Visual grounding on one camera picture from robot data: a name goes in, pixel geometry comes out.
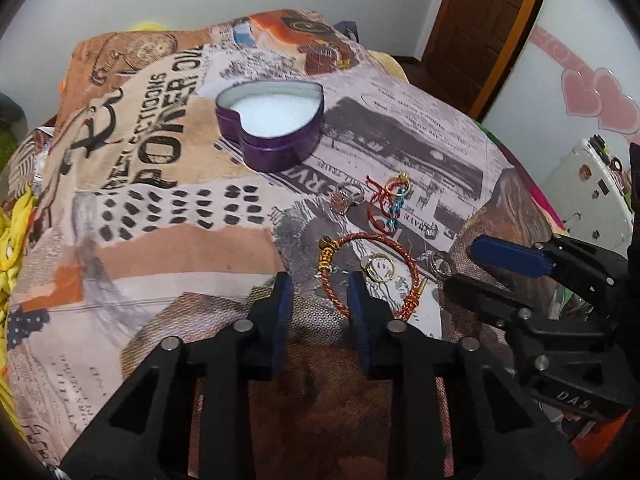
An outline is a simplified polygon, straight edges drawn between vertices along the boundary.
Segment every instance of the heart decal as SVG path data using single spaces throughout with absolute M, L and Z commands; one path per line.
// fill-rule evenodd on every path
M 598 92 L 584 84 L 582 75 L 572 68 L 562 72 L 562 95 L 569 115 L 595 117 L 602 111 Z
M 597 69 L 593 88 L 602 101 L 602 111 L 598 116 L 601 130 L 631 135 L 640 129 L 640 108 L 631 97 L 622 94 L 620 83 L 611 71 Z

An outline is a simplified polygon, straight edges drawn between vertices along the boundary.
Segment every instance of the black dot pattern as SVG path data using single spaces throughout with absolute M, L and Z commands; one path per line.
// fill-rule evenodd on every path
M 126 209 L 127 213 L 129 213 L 130 215 L 136 215 L 140 212 L 140 209 L 134 206 L 131 202 L 127 202 L 124 205 L 124 209 Z
M 225 224 L 236 225 L 240 219 L 236 215 L 225 215 Z
M 7 320 L 6 346 L 13 350 L 33 332 L 39 332 L 50 322 L 49 313 L 46 309 L 32 310 L 25 312 L 20 305 L 17 310 L 10 313 Z
M 260 189 L 253 184 L 229 184 L 216 192 L 205 187 L 161 190 L 136 185 L 125 192 L 96 191 L 94 195 L 102 197 L 98 218 L 104 224 L 98 226 L 98 234 L 105 242 L 131 240 L 167 225 L 192 222 L 210 230 L 219 218 L 229 226 L 242 222 L 262 225 L 266 220 Z
M 237 198 L 240 196 L 240 188 L 238 186 L 227 186 L 225 196 L 227 198 Z
M 113 232 L 109 229 L 109 226 L 105 225 L 100 228 L 100 236 L 104 238 L 105 241 L 109 242 L 113 239 Z

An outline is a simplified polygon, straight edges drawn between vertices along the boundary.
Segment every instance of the wooden door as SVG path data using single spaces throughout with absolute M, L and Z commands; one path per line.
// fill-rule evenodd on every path
M 511 57 L 503 50 L 510 48 L 513 54 L 515 44 L 528 32 L 525 25 L 534 11 L 534 1 L 442 1 L 422 65 L 446 94 L 445 100 L 465 113 L 478 108 L 476 99 L 500 57 Z M 525 12 L 521 12 L 523 2 Z M 519 31 L 514 31 L 516 20 L 521 22 Z M 472 115 L 479 115 L 479 110 L 475 111 Z

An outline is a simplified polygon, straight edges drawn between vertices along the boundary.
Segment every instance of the silver ring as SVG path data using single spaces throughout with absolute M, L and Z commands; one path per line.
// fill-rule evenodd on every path
M 353 205 L 353 197 L 351 191 L 347 189 L 337 189 L 331 193 L 329 207 L 331 211 L 337 215 L 344 216 L 349 208 Z
M 440 268 L 441 266 L 437 264 L 438 260 L 445 262 L 449 266 L 449 272 Z M 457 272 L 456 263 L 447 251 L 433 251 L 433 253 L 429 255 L 427 263 L 431 274 L 441 280 L 447 280 Z
M 350 187 L 357 189 L 357 192 L 353 192 Z M 351 205 L 360 205 L 364 202 L 364 189 L 357 182 L 341 182 L 337 187 L 338 191 L 348 193 L 351 199 Z

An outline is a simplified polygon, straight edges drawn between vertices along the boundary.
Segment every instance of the ring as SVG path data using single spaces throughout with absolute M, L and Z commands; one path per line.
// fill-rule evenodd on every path
M 421 229 L 422 229 L 422 235 L 427 240 L 435 240 L 438 237 L 438 233 L 440 232 L 436 222 L 431 222 L 430 224 L 427 224 L 427 222 L 423 222 Z
M 344 244 L 352 242 L 354 240 L 373 240 L 380 244 L 394 250 L 396 253 L 402 256 L 402 259 L 409 267 L 409 274 L 411 275 L 411 290 L 402 300 L 402 306 L 394 312 L 396 319 L 408 320 L 415 309 L 418 308 L 420 302 L 420 295 L 424 290 L 426 284 L 426 278 L 421 278 L 418 271 L 418 265 L 411 255 L 406 251 L 401 244 L 378 233 L 349 233 L 337 240 L 331 240 L 328 236 L 323 236 L 318 242 L 320 248 L 320 254 L 318 254 L 318 271 L 320 273 L 320 283 L 326 293 L 327 298 L 334 304 L 334 307 L 344 317 L 350 317 L 349 309 L 340 302 L 338 296 L 334 292 L 334 288 L 331 286 L 331 261 L 334 254 L 340 250 Z
M 348 189 L 349 187 L 354 187 L 358 192 L 352 192 Z M 341 182 L 338 184 L 338 191 L 349 193 L 351 205 L 360 205 L 364 202 L 364 188 L 357 182 Z
M 401 184 L 404 184 L 406 186 L 406 189 L 404 191 L 401 191 L 400 193 L 394 191 L 390 188 L 391 184 L 393 184 L 394 182 L 400 182 Z M 388 178 L 385 182 L 385 189 L 386 192 L 388 192 L 391 196 L 407 196 L 411 191 L 411 181 L 409 180 L 409 175 L 407 174 L 407 172 L 401 171 L 400 173 L 398 173 L 398 175 Z
M 443 271 L 440 265 L 437 264 L 437 260 L 445 262 L 449 266 L 449 272 Z M 447 251 L 433 251 L 433 253 L 429 255 L 427 263 L 431 273 L 441 280 L 447 280 L 457 272 L 456 263 Z
M 391 274 L 386 278 L 380 278 L 373 270 L 374 260 L 388 261 L 389 265 L 391 265 Z M 360 262 L 360 266 L 362 267 L 362 270 L 367 273 L 367 276 L 369 276 L 376 283 L 388 283 L 396 275 L 396 266 L 394 265 L 393 260 L 383 253 L 376 253 L 372 254 L 371 256 L 365 256 Z

